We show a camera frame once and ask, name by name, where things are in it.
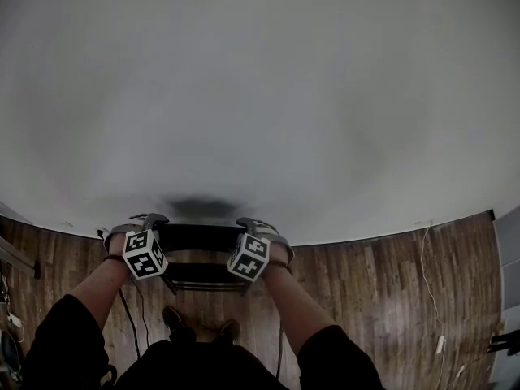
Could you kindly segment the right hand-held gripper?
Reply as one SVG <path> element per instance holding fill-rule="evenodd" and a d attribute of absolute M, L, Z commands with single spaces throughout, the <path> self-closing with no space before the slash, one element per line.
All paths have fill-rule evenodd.
<path fill-rule="evenodd" d="M 241 217 L 236 224 L 243 227 L 247 233 L 240 234 L 231 257 L 227 260 L 227 270 L 243 280 L 255 282 L 271 263 L 271 245 L 281 244 L 288 255 L 287 265 L 290 265 L 295 253 L 287 241 L 281 236 L 253 236 L 257 231 L 275 231 L 276 228 L 262 220 Z"/>

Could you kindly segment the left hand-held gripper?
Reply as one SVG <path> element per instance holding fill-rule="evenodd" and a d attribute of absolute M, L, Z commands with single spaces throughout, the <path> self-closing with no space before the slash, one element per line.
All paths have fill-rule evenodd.
<path fill-rule="evenodd" d="M 169 218 L 158 213 L 136 214 L 128 219 L 142 219 L 143 223 L 126 223 L 114 227 L 103 241 L 104 248 L 110 251 L 112 237 L 124 235 L 121 258 L 135 279 L 147 279 L 164 275 L 168 266 L 155 229 L 169 223 Z"/>

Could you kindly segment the black folding chair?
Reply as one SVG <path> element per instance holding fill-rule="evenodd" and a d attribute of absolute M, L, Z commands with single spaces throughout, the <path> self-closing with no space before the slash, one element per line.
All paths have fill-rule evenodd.
<path fill-rule="evenodd" d="M 192 250 L 230 255 L 246 233 L 239 226 L 182 223 L 156 223 L 154 231 L 166 255 Z M 217 262 L 170 262 L 161 278 L 173 294 L 192 291 L 243 295 L 251 285 L 250 281 L 230 273 L 226 264 Z"/>

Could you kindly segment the person's left forearm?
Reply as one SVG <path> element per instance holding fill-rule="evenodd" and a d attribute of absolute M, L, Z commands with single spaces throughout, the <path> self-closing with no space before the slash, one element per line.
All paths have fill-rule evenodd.
<path fill-rule="evenodd" d="M 84 305 L 101 331 L 106 325 L 116 295 L 130 275 L 123 257 L 109 254 L 99 267 L 72 289 L 71 295 Z"/>

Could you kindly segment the person's right forearm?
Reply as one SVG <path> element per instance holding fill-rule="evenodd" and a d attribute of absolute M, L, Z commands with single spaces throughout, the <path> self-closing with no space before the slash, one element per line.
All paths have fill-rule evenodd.
<path fill-rule="evenodd" d="M 286 263 L 270 261 L 262 273 L 262 279 L 297 357 L 311 336 L 336 325 L 330 314 L 294 279 Z"/>

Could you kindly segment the person's right hand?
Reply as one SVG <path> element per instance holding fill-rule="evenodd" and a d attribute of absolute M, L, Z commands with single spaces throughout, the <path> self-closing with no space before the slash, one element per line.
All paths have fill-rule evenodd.
<path fill-rule="evenodd" d="M 288 265 L 289 254 L 286 246 L 277 242 L 271 242 L 269 259 L 271 262 L 281 262 Z"/>

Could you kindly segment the person's left hand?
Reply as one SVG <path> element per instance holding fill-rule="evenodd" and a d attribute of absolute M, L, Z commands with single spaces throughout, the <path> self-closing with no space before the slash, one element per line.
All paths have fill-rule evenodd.
<path fill-rule="evenodd" d="M 108 254 L 121 257 L 123 255 L 125 241 L 126 235 L 124 233 L 111 235 L 108 244 Z"/>

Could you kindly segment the person's dark left shoe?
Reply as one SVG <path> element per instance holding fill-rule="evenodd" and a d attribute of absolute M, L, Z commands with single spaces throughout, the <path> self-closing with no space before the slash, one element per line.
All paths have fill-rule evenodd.
<path fill-rule="evenodd" d="M 162 310 L 162 319 L 169 331 L 169 339 L 183 340 L 188 334 L 188 328 L 180 313 L 172 306 L 166 306 Z"/>

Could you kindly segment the person's dark shoe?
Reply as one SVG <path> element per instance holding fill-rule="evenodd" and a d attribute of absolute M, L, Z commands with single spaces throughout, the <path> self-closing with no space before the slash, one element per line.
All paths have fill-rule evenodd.
<path fill-rule="evenodd" d="M 240 335 L 241 325 L 235 319 L 230 319 L 220 328 L 218 338 L 234 345 Z"/>
<path fill-rule="evenodd" d="M 169 331 L 169 339 L 183 340 L 188 334 L 188 328 L 180 313 L 172 306 L 166 306 L 162 310 L 162 319 Z"/>

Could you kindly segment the person's dark right shoe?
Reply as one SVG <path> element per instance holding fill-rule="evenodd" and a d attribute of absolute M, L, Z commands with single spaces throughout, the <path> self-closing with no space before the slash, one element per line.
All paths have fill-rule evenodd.
<path fill-rule="evenodd" d="M 230 319 L 220 328 L 218 338 L 234 345 L 240 335 L 241 325 L 235 319 Z"/>

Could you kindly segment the person's black clothing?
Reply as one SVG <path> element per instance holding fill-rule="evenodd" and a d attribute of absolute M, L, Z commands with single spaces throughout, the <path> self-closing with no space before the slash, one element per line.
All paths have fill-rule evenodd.
<path fill-rule="evenodd" d="M 101 390 L 109 358 L 102 332 L 75 297 L 37 329 L 21 369 L 23 390 Z M 297 358 L 301 390 L 384 390 L 371 358 L 338 326 L 312 335 Z M 113 390 L 288 390 L 252 353 L 216 341 L 152 344 Z"/>

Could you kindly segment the frosted glass partition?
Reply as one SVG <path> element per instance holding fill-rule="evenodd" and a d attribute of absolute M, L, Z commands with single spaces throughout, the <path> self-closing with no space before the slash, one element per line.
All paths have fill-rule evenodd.
<path fill-rule="evenodd" d="M 495 221 L 500 258 L 502 308 L 520 305 L 520 206 Z"/>

